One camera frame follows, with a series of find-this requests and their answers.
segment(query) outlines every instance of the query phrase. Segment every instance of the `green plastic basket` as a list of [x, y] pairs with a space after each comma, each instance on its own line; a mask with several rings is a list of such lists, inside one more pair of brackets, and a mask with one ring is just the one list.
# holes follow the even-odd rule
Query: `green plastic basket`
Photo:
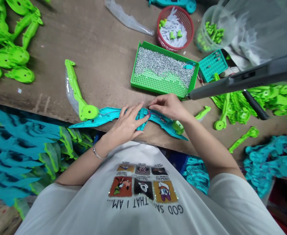
[[[176, 75], [169, 75], [167, 79], [164, 77], [159, 77], [152, 71], [146, 71], [143, 74], [136, 75], [135, 74], [135, 66], [137, 62], [137, 56], [139, 47], [143, 47], [146, 49], [149, 49], [151, 51], [155, 51], [158, 53], [162, 53], [166, 56], [172, 57], [175, 60], [182, 61], [182, 62], [194, 62], [195, 65], [195, 71], [191, 77], [189, 88], [187, 89], [182, 81], [179, 79]], [[199, 71], [199, 63], [193, 60], [190, 60], [186, 57], [183, 57], [181, 55], [178, 55], [176, 53], [170, 52], [166, 49], [163, 49], [161, 47], [155, 46], [151, 43], [148, 43], [144, 41], [142, 44], [139, 42], [138, 50], [136, 54], [136, 60], [134, 64], [133, 74], [131, 76], [131, 86], [141, 88], [144, 90], [156, 92], [159, 94], [168, 94], [168, 93], [174, 93], [178, 96], [178, 98], [183, 99], [186, 94], [188, 94], [190, 91], [192, 91], [195, 88], [196, 81], [197, 81], [197, 74]]]

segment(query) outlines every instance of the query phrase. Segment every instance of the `silver bangle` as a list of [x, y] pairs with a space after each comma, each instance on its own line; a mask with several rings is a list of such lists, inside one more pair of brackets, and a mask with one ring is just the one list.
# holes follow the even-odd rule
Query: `silver bangle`
[[107, 155], [106, 155], [105, 157], [100, 157], [100, 156], [97, 154], [97, 152], [96, 152], [96, 150], [95, 150], [95, 144], [93, 145], [93, 153], [94, 153], [94, 155], [97, 156], [97, 158], [100, 158], [100, 159], [105, 159], [105, 158], [107, 157]]

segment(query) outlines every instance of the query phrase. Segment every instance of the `cartoon print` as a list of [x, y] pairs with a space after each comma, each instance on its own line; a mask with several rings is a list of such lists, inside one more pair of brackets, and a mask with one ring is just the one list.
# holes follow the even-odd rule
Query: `cartoon print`
[[152, 167], [151, 172], [153, 175], [168, 175], [164, 167], [162, 168]]
[[136, 166], [136, 175], [150, 175], [150, 167], [148, 166]]
[[135, 166], [130, 164], [120, 164], [117, 168], [117, 171], [130, 171], [134, 172]]
[[171, 181], [154, 181], [153, 187], [156, 202], [173, 203], [178, 201]]
[[152, 189], [152, 182], [148, 181], [140, 181], [138, 179], [135, 179], [134, 182], [134, 195], [137, 194], [144, 194], [149, 199], [153, 200], [153, 189]]
[[170, 201], [169, 186], [165, 183], [159, 182], [159, 190], [160, 190], [162, 201], [165, 201], [165, 198], [167, 198], [167, 200]]
[[129, 197], [132, 196], [132, 178], [131, 177], [115, 177], [109, 196]]

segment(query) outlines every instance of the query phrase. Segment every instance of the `table surface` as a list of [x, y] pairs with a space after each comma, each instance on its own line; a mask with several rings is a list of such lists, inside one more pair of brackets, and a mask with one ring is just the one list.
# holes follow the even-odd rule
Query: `table surface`
[[[144, 101], [147, 107], [157, 95], [145, 90], [133, 88], [130, 79], [133, 71], [139, 41], [156, 44], [156, 37], [148, 36], [125, 27], [104, 5], [104, 0], [53, 0], [52, 7], [34, 1], [40, 9], [44, 26], [40, 26], [32, 39], [28, 51], [31, 55], [27, 64], [36, 75], [33, 83], [23, 84], [9, 78], [0, 79], [0, 104], [17, 109], [56, 118], [70, 123], [80, 122], [66, 97], [65, 59], [76, 63], [75, 72], [84, 100], [88, 104], [104, 108], [121, 108], [127, 104]], [[120, 0], [124, 11], [133, 15], [138, 22], [149, 29], [156, 29], [156, 22], [161, 9], [148, 7], [148, 2]], [[197, 6], [191, 15], [196, 30], [205, 8]], [[10, 28], [18, 20], [16, 14], [8, 12]], [[187, 48], [178, 52], [185, 57], [200, 61], [203, 55], [191, 42]], [[286, 117], [275, 117], [268, 111], [267, 121], [251, 117], [247, 125], [228, 123], [222, 131], [213, 129], [213, 124], [220, 118], [221, 111], [210, 98], [198, 101], [184, 101], [183, 105], [194, 115], [205, 105], [212, 107], [202, 124], [229, 148], [247, 132], [250, 126], [257, 126], [260, 135], [249, 138], [234, 151], [234, 158], [240, 162], [242, 152], [247, 145], [256, 145], [269, 135], [287, 133]], [[107, 132], [112, 123], [98, 127]], [[196, 155], [190, 141], [171, 137], [157, 124], [148, 122], [144, 134], [137, 141]]]

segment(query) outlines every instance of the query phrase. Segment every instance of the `red plastic basket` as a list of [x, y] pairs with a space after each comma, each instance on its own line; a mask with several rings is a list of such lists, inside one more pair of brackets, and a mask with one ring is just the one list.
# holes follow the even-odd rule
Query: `red plastic basket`
[[[177, 12], [175, 15], [177, 15], [177, 17], [179, 18], [179, 23], [183, 24], [183, 26], [185, 27], [186, 31], [187, 31], [187, 42], [183, 47], [172, 47], [170, 46], [167, 42], [165, 42], [165, 40], [163, 39], [161, 33], [160, 33], [160, 28], [159, 28], [159, 24], [160, 24], [160, 20], [164, 20], [165, 18], [167, 18], [169, 16], [169, 14], [172, 11], [172, 8], [175, 7], [175, 9], [177, 9]], [[181, 7], [177, 7], [177, 6], [168, 6], [165, 7], [160, 15], [159, 18], [157, 19], [157, 42], [159, 43], [159, 45], [161, 47], [163, 47], [166, 50], [172, 51], [172, 52], [178, 52], [181, 49], [186, 48], [189, 43], [192, 41], [193, 38], [193, 34], [194, 34], [194, 29], [193, 29], [193, 22], [189, 16], [189, 14]]]

